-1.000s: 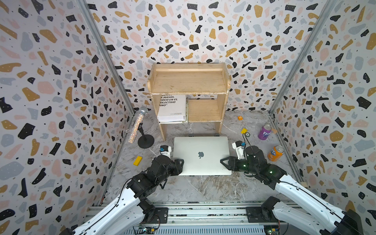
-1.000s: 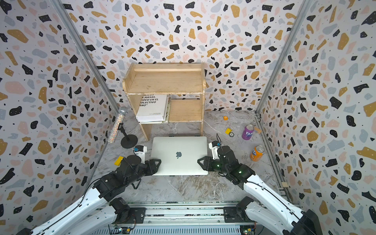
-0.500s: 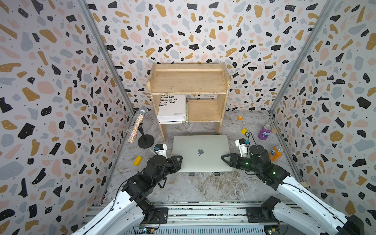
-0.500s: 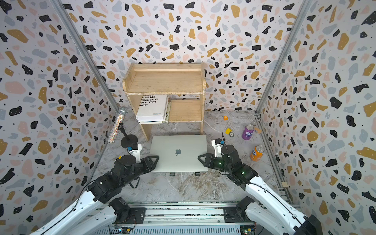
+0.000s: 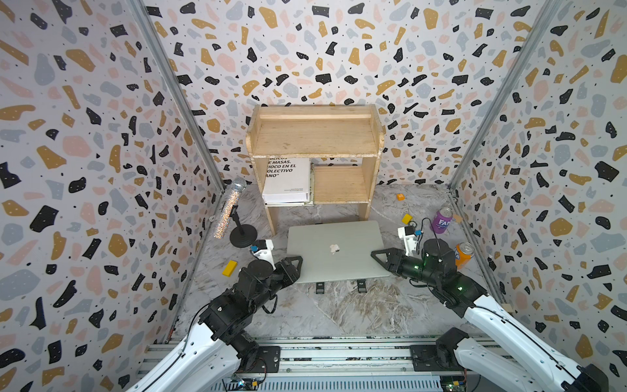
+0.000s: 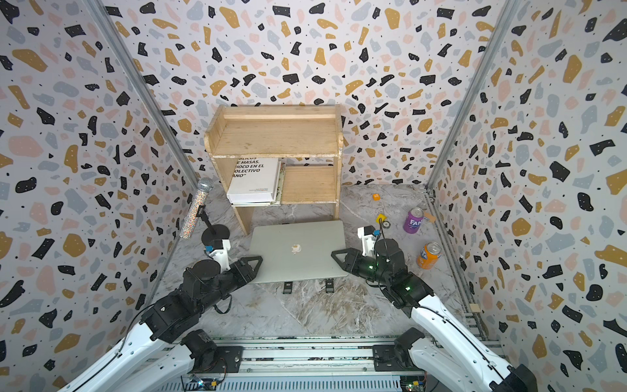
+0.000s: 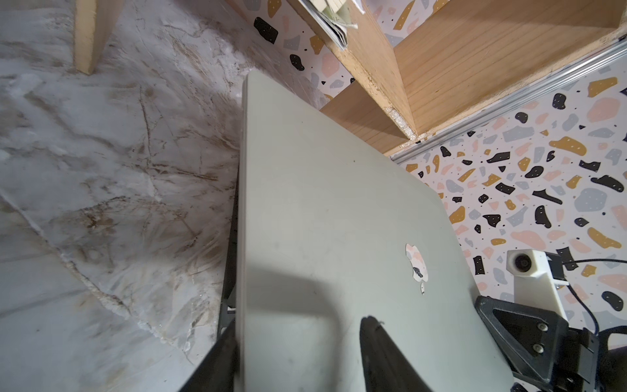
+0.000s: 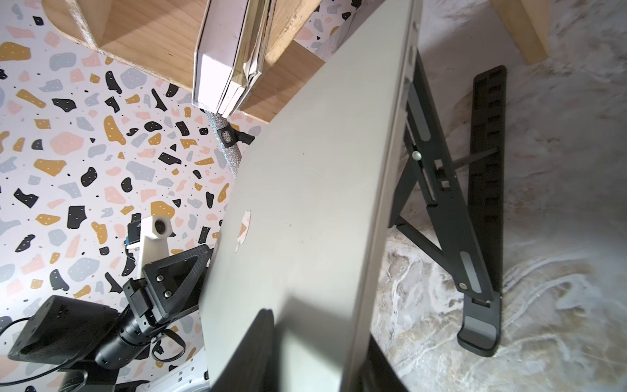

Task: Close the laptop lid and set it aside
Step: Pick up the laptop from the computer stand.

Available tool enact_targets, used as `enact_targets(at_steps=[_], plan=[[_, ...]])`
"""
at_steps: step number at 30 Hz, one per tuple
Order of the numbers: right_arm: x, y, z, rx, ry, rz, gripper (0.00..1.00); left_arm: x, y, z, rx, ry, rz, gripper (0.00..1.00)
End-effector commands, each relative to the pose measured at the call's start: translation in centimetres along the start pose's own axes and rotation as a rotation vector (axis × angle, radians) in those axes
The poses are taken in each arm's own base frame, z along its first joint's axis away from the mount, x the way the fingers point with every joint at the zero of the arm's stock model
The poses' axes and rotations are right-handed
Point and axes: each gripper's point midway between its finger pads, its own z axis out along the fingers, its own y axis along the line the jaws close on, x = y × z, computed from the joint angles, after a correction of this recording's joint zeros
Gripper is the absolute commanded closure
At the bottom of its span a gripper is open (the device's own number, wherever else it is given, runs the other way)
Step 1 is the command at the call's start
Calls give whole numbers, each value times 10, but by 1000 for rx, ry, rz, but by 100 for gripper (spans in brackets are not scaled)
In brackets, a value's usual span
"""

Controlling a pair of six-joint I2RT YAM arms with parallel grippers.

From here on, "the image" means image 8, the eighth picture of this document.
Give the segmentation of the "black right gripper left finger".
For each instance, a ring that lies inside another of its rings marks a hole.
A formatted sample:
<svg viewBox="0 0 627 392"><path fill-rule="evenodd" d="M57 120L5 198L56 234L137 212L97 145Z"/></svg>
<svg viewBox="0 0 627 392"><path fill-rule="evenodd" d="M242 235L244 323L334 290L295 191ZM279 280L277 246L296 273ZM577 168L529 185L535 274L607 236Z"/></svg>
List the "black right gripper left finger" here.
<svg viewBox="0 0 627 392"><path fill-rule="evenodd" d="M211 391L276 391L271 310L258 312Z"/></svg>

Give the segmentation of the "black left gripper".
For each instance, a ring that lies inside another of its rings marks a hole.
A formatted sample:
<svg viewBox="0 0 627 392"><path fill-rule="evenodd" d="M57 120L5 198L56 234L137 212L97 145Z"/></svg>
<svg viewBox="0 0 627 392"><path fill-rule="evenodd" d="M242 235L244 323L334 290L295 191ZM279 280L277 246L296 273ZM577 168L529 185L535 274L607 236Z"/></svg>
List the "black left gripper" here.
<svg viewBox="0 0 627 392"><path fill-rule="evenodd" d="M123 286L128 305L96 348L96 363L121 369L144 353L167 325L158 319L181 319L199 308L212 249L202 244L145 265L146 278Z"/></svg>

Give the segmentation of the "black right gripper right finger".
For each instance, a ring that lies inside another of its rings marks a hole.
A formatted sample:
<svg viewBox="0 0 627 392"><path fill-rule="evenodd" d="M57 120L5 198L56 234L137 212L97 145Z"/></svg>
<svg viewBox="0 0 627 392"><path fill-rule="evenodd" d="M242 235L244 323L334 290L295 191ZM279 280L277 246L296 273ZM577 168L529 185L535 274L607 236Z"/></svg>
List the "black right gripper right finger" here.
<svg viewBox="0 0 627 392"><path fill-rule="evenodd" d="M408 392L372 335L359 380L365 392Z"/></svg>

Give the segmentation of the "silver laptop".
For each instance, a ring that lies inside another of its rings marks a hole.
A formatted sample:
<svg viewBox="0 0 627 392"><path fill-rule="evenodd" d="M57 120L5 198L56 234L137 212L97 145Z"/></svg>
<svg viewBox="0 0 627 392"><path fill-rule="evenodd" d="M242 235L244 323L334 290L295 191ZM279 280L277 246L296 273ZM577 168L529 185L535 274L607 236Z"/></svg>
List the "silver laptop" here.
<svg viewBox="0 0 627 392"><path fill-rule="evenodd" d="M421 11L382 3L246 151L199 305L211 387L267 309L276 391L361 388Z"/></svg>

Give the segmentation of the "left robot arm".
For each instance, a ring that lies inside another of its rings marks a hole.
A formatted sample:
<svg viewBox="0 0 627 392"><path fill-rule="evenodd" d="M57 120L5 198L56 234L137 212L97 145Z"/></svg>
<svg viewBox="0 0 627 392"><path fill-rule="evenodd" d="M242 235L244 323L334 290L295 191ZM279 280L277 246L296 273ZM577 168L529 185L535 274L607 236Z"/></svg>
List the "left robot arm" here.
<svg viewBox="0 0 627 392"><path fill-rule="evenodd" d="M127 307L52 296L22 321L9 351L12 361L50 364L64 375L63 391L133 391L119 385L119 371L136 359L167 364L186 354L186 344L170 326L199 308L202 282L213 250L196 248L150 262L142 277L122 290Z"/></svg>

